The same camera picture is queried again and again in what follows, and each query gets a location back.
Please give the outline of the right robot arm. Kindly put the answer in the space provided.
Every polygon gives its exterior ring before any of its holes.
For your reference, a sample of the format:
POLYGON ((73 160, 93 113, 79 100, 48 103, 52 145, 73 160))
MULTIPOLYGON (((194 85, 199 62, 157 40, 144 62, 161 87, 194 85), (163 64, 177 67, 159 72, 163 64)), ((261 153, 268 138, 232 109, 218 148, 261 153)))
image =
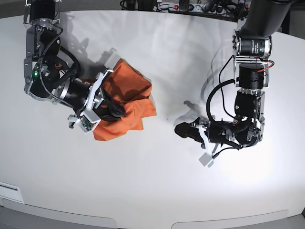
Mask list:
POLYGON ((126 115, 125 109, 110 96, 103 83, 114 72, 97 73, 92 83, 82 82, 77 58, 61 44, 59 0, 27 0, 23 23, 26 31, 24 92, 38 101, 61 104, 73 110, 69 127, 78 125, 92 132, 103 121, 114 122, 126 115))

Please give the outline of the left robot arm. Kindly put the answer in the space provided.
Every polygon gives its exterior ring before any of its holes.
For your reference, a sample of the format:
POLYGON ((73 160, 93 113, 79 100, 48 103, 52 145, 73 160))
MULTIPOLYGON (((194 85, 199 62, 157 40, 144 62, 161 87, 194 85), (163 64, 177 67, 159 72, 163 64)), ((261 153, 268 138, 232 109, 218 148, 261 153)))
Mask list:
POLYGON ((253 0, 245 23, 233 33, 234 78, 220 81, 206 101, 207 118, 198 117, 191 123, 180 123, 174 131, 181 138, 191 138, 201 144, 215 159, 218 153, 209 150, 209 144, 227 145, 227 149, 241 150, 262 141, 264 131, 264 88, 269 86, 269 68, 274 61, 272 34, 284 21, 292 0, 253 0), (216 121, 211 114, 211 101, 217 91, 234 84, 238 87, 232 121, 216 121))

